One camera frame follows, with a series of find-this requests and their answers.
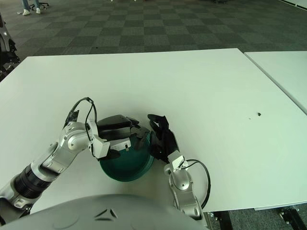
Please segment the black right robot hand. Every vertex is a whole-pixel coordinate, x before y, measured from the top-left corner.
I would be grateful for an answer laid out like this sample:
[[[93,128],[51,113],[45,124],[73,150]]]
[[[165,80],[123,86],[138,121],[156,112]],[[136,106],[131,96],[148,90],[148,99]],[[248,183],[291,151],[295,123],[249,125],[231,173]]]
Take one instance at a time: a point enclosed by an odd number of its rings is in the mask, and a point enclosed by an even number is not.
[[[157,160],[169,163],[168,156],[174,151],[179,151],[179,147],[174,133],[169,128],[168,120],[165,116],[154,114],[147,116],[152,128],[150,132],[150,154]]]

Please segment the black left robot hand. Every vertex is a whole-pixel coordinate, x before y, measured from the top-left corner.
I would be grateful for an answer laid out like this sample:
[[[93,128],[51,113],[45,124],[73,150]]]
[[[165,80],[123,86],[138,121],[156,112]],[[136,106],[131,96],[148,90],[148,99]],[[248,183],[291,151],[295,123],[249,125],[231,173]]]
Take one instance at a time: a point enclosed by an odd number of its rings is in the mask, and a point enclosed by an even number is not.
[[[138,120],[123,115],[104,118],[98,121],[97,128],[98,136],[110,144],[106,153],[97,157],[99,161],[119,158],[121,150],[128,151],[131,147],[142,149],[150,132]]]

